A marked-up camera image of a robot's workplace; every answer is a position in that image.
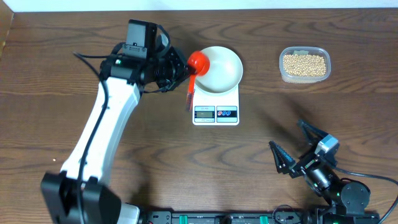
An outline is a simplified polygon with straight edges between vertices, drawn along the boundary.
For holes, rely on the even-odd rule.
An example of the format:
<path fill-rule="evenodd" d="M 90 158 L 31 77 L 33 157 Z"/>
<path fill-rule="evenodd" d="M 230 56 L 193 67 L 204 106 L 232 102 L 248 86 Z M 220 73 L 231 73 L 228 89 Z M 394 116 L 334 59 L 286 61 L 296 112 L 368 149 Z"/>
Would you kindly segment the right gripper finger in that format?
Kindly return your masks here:
<path fill-rule="evenodd" d="M 278 173 L 288 174 L 296 165 L 296 161 L 274 141 L 269 141 L 269 147 L 274 156 L 275 166 Z"/>
<path fill-rule="evenodd" d="M 327 132 L 312 126 L 302 119 L 297 122 L 297 125 L 302 130 L 303 135 L 310 146 L 316 147 L 322 139 L 328 136 Z"/>

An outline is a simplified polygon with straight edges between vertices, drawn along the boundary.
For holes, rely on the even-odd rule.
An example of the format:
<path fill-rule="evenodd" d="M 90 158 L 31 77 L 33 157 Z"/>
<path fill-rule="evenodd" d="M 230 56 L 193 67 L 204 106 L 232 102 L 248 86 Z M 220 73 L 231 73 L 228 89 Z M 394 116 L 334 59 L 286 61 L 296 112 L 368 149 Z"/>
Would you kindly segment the red plastic measuring scoop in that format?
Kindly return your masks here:
<path fill-rule="evenodd" d="M 195 51 L 189 56 L 187 65 L 190 68 L 190 76 L 187 91 L 186 110 L 190 111 L 192 108 L 192 101 L 195 92 L 195 80 L 197 77 L 204 76 L 209 71 L 210 59 L 202 51 Z"/>

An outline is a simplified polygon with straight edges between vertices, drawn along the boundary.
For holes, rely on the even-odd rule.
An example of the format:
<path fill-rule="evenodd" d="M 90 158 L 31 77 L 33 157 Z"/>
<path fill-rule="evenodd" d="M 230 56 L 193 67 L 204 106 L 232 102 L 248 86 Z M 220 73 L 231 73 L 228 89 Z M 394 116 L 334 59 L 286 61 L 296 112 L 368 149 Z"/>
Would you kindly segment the white digital kitchen scale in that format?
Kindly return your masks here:
<path fill-rule="evenodd" d="M 195 85 L 192 123 L 196 126 L 237 126 L 239 119 L 239 88 L 211 93 Z"/>

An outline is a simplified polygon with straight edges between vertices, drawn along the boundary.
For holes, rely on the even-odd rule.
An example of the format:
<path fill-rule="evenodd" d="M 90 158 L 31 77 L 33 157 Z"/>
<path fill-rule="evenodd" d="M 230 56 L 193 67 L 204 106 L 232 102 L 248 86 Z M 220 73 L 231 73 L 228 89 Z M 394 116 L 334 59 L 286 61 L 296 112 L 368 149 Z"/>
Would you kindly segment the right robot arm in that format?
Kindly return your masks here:
<path fill-rule="evenodd" d="M 341 179 L 335 172 L 335 154 L 340 146 L 337 138 L 307 122 L 298 126 L 309 145 L 309 150 L 298 161 L 276 142 L 270 141 L 278 173 L 291 178 L 303 177 L 309 187 L 325 199 L 328 206 L 318 207 L 303 214 L 302 223 L 355 223 L 365 217 L 370 199 L 370 189 L 362 182 Z"/>

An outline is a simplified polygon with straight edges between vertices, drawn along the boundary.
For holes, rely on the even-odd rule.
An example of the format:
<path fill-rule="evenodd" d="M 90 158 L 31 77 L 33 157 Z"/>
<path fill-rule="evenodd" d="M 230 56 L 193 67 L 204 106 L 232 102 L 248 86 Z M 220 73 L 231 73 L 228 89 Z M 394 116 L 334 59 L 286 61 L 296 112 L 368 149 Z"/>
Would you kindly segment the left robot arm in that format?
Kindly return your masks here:
<path fill-rule="evenodd" d="M 174 47 L 150 54 L 127 51 L 121 42 L 102 56 L 98 94 L 74 150 L 59 174 L 45 173 L 40 188 L 54 223 L 138 223 L 140 208 L 124 203 L 108 187 L 126 123 L 144 88 L 174 90 L 188 77 L 187 60 Z"/>

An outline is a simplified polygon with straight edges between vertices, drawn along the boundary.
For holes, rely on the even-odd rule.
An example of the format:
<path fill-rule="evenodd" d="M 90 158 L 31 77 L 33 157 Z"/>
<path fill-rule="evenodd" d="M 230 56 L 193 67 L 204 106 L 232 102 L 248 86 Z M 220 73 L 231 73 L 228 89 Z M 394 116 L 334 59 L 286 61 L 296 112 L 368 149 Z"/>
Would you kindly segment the white ceramic bowl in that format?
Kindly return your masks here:
<path fill-rule="evenodd" d="M 195 85 L 211 93 L 223 93 L 239 85 L 243 63 L 234 51 L 221 46 L 201 51 L 210 59 L 210 69 L 204 76 L 196 78 Z"/>

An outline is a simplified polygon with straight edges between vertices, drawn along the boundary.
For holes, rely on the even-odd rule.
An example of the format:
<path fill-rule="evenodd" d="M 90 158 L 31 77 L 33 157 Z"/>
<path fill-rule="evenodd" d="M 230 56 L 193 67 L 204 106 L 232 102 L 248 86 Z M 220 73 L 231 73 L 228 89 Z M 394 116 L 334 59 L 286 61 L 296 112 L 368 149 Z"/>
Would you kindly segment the soybeans in container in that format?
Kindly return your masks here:
<path fill-rule="evenodd" d="M 291 76 L 321 77 L 326 75 L 325 59 L 319 55 L 285 55 L 283 68 Z"/>

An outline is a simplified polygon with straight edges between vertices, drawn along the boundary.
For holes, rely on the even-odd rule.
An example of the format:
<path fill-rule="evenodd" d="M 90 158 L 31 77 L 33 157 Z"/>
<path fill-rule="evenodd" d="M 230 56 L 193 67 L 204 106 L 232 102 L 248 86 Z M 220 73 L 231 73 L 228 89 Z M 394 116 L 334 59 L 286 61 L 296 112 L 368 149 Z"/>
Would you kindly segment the clear plastic container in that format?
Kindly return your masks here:
<path fill-rule="evenodd" d="M 287 83 L 322 82 L 331 74 L 331 58 L 319 47 L 287 47 L 280 53 L 279 70 Z"/>

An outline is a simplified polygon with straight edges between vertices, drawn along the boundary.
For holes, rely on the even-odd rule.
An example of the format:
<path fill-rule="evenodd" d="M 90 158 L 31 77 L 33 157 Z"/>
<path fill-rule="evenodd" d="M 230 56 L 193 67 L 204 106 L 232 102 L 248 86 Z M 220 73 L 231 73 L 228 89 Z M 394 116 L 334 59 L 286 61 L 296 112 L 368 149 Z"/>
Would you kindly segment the cardboard box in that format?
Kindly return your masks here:
<path fill-rule="evenodd" d="M 6 40 L 11 29 L 11 24 L 14 18 L 14 12 L 1 0 L 0 3 L 0 56 L 6 45 Z"/>

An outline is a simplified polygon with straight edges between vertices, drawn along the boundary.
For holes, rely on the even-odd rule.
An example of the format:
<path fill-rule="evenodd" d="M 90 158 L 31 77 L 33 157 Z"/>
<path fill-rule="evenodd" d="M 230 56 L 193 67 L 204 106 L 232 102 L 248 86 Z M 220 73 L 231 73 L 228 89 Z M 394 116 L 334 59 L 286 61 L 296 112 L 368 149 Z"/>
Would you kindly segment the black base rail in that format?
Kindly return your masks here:
<path fill-rule="evenodd" d="M 319 216 L 310 212 L 277 210 L 267 213 L 176 213 L 169 211 L 146 212 L 139 216 L 138 224 L 368 224 L 379 223 L 379 216 L 344 217 L 327 213 Z"/>

